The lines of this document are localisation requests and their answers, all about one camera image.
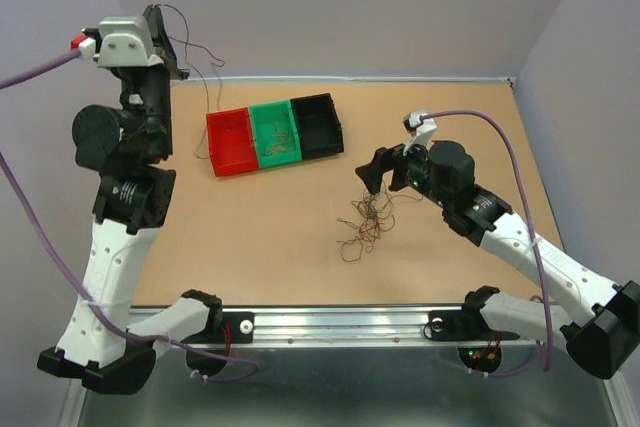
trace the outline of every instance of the brown string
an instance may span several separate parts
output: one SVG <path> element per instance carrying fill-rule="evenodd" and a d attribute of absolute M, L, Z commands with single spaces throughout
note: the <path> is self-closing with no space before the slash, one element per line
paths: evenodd
<path fill-rule="evenodd" d="M 388 232 L 396 225 L 396 219 L 393 216 L 393 199 L 397 197 L 406 197 L 415 202 L 422 200 L 422 197 L 416 198 L 410 195 L 396 194 L 391 195 L 387 191 L 387 186 L 383 183 L 380 193 L 372 195 L 366 189 L 363 191 L 362 200 L 353 200 L 351 205 L 358 211 L 360 217 L 364 220 L 358 225 L 348 220 L 338 218 L 338 222 L 345 224 L 347 227 L 356 231 L 353 238 L 349 240 L 339 240 L 340 257 L 345 262 L 357 262 L 362 258 L 363 253 L 370 254 L 375 245 L 382 237 L 383 232 Z M 360 249 L 357 256 L 347 257 L 345 255 L 345 247 L 351 245 L 359 245 Z"/>
<path fill-rule="evenodd" d="M 220 74 L 218 73 L 218 69 L 219 67 L 224 67 L 224 65 L 226 64 L 226 62 L 223 59 L 220 59 L 218 57 L 216 57 L 215 55 L 213 55 L 213 52 L 211 52 L 211 50 L 209 50 L 206 46 L 201 45 L 201 44 L 196 44 L 194 42 L 190 42 L 189 38 L 191 37 L 191 32 L 189 31 L 189 23 L 187 22 L 187 18 L 185 17 L 185 15 L 177 8 L 174 7 L 171 4 L 157 4 L 159 7 L 167 7 L 171 10 L 173 10 L 174 12 L 176 12 L 181 18 L 182 18 L 182 22 L 184 23 L 184 28 L 186 31 L 186 35 L 185 35 L 185 39 L 184 40 L 180 40 L 180 39 L 176 39 L 175 37 L 171 37 L 169 36 L 169 38 L 171 40 L 173 40 L 174 42 L 178 42 L 180 44 L 182 44 L 184 46 L 184 63 L 187 64 L 191 69 L 195 70 L 196 73 L 198 74 L 198 76 L 200 77 L 200 79 L 202 80 L 202 84 L 204 85 L 204 93 L 205 93 L 205 97 L 206 97 L 206 104 L 207 104 L 207 114 L 209 114 L 211 112 L 211 101 L 209 99 L 209 87 L 207 85 L 207 81 L 205 80 L 204 76 L 202 75 L 202 72 L 200 72 L 200 70 L 198 70 L 198 68 L 193 65 L 191 62 L 189 62 L 189 47 L 195 47 L 196 49 L 201 49 L 204 50 L 207 54 L 209 54 L 209 57 L 211 57 L 211 62 L 209 63 L 209 65 L 211 65 L 211 69 L 213 70 L 213 73 L 216 75 L 216 78 L 218 79 L 218 96 L 216 97 L 216 108 L 218 110 L 218 112 L 220 112 L 222 109 L 220 108 L 220 100 L 222 98 L 222 77 L 220 77 Z M 208 155 L 199 155 L 198 152 L 200 151 L 200 148 L 202 147 L 202 144 L 204 143 L 204 139 L 207 136 L 207 126 L 206 126 L 206 122 L 205 122 L 205 127 L 204 129 L 202 129 L 202 135 L 200 136 L 200 142 L 198 142 L 198 146 L 196 147 L 196 149 L 193 151 L 193 155 L 196 156 L 198 159 L 201 160 L 208 160 L 209 156 Z"/>
<path fill-rule="evenodd" d="M 280 130 L 280 124 L 274 123 L 276 127 L 276 133 L 271 136 L 273 143 L 268 149 L 265 148 L 264 155 L 283 154 L 286 152 L 293 152 L 293 136 L 290 131 Z"/>

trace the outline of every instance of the plastic bin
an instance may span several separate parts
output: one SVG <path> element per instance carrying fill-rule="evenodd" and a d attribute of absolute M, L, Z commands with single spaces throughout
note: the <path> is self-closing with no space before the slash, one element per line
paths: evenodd
<path fill-rule="evenodd" d="M 216 176 L 258 170 L 249 109 L 207 115 L 209 157 Z"/>
<path fill-rule="evenodd" d="M 342 126 L 331 94 L 291 99 L 291 110 L 304 160 L 344 152 Z"/>
<path fill-rule="evenodd" d="M 300 141 L 288 100 L 249 107 L 261 169 L 300 162 Z"/>

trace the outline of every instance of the tangled wire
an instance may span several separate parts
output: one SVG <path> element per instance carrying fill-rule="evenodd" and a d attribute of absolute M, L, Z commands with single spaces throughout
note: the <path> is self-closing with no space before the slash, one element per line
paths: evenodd
<path fill-rule="evenodd" d="M 343 261 L 356 262 L 362 258 L 363 253 L 370 254 L 376 245 L 376 241 L 382 237 L 382 233 L 388 232 L 395 227 L 396 219 L 393 216 L 394 198 L 406 197 L 415 202 L 422 200 L 422 197 L 416 198 L 410 195 L 391 195 L 387 191 L 385 184 L 382 184 L 382 187 L 380 193 L 375 195 L 364 189 L 362 200 L 351 201 L 351 205 L 355 207 L 360 217 L 364 219 L 360 225 L 338 218 L 338 222 L 356 231 L 352 239 L 338 241 L 341 244 L 340 257 L 342 257 Z M 357 256 L 353 258 L 345 256 L 345 248 L 354 244 L 358 244 L 360 247 Z"/>
<path fill-rule="evenodd" d="M 272 145 L 265 149 L 264 155 L 284 154 L 293 152 L 293 135 L 286 128 L 280 130 L 280 124 L 275 122 L 276 132 L 271 136 Z"/>

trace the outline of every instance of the black base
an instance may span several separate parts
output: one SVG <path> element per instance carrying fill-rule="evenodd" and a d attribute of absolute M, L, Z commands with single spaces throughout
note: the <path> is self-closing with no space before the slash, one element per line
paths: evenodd
<path fill-rule="evenodd" d="M 255 321 L 253 312 L 225 312 L 222 317 L 222 323 L 215 330 L 204 330 L 199 334 L 192 335 L 184 341 L 191 344 L 222 344 L 225 343 L 224 331 L 225 326 L 229 326 L 231 333 L 231 342 L 233 344 L 250 344 L 253 342 L 253 332 L 243 334 L 240 331 L 240 323 L 244 320 Z M 206 349 L 212 354 L 225 355 L 224 349 Z M 197 370 L 202 375 L 209 377 L 219 374 L 227 365 L 224 360 L 211 359 L 202 355 L 187 352 L 187 366 L 192 370 Z"/>
<path fill-rule="evenodd" d="M 495 287 L 480 287 L 469 292 L 460 309 L 434 310 L 429 323 L 424 326 L 425 337 L 434 342 L 488 341 L 491 329 L 480 315 L 480 309 L 493 294 L 500 292 Z M 511 332 L 500 332 L 502 340 L 517 340 Z"/>
<path fill-rule="evenodd" d="M 594 306 L 596 316 L 582 328 L 560 328 L 567 352 L 586 372 L 610 379 L 640 345 L 640 285 L 628 282 L 607 305 Z"/>
<path fill-rule="evenodd" d="M 82 379 L 82 386 L 109 395 L 133 395 L 147 382 L 156 362 L 148 345 L 127 342 L 124 355 L 100 369 L 95 362 L 84 367 L 64 358 L 63 350 L 51 347 L 38 357 L 38 369 L 56 377 Z"/>
<path fill-rule="evenodd" d="M 478 372 L 489 374 L 498 370 L 502 363 L 502 347 L 480 347 L 468 348 L 459 347 L 458 356 L 460 361 L 467 367 Z"/>

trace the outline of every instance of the black bin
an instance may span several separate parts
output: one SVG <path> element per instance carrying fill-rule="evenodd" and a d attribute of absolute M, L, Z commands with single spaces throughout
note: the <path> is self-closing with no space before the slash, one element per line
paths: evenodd
<path fill-rule="evenodd" d="M 331 94 L 291 99 L 302 160 L 344 152 L 342 126 Z"/>

